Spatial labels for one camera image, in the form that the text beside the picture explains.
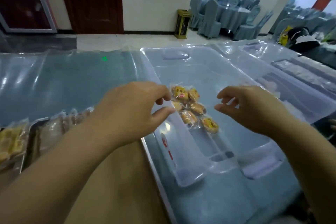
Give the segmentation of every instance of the black baseboard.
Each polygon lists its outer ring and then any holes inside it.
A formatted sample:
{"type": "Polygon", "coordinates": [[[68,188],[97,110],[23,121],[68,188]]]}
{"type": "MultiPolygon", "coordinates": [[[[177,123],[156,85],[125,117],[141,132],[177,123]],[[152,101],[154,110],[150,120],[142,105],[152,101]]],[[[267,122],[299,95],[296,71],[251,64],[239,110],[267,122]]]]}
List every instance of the black baseboard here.
{"type": "Polygon", "coordinates": [[[72,34],[72,35],[74,35],[75,32],[72,29],[58,29],[57,34],[72,34]]]}
{"type": "Polygon", "coordinates": [[[133,31],[125,30],[125,35],[174,35],[174,31],[133,31]]]}

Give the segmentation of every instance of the gold trash can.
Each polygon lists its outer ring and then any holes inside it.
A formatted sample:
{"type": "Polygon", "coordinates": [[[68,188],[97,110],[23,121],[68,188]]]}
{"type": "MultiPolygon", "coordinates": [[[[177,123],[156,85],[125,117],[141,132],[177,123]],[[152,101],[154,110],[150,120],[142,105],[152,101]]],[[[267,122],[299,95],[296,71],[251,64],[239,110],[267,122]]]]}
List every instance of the gold trash can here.
{"type": "Polygon", "coordinates": [[[178,9],[177,10],[177,23],[175,29],[175,37],[178,39],[186,39],[187,38],[187,30],[189,21],[192,14],[187,10],[178,9]]]}

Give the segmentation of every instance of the clear plastic table cover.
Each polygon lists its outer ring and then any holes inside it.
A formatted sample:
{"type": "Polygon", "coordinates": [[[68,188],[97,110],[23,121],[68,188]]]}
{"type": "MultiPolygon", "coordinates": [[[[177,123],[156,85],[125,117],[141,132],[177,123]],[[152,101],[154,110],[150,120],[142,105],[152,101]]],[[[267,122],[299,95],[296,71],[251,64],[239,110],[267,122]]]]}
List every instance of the clear plastic table cover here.
{"type": "MultiPolygon", "coordinates": [[[[108,89],[147,79],[142,57],[131,50],[0,54],[0,124],[95,105],[108,89]]],[[[145,142],[169,201],[165,203],[179,223],[267,223],[300,192],[286,160],[257,180],[232,169],[182,188],[154,135],[145,142]]]]}

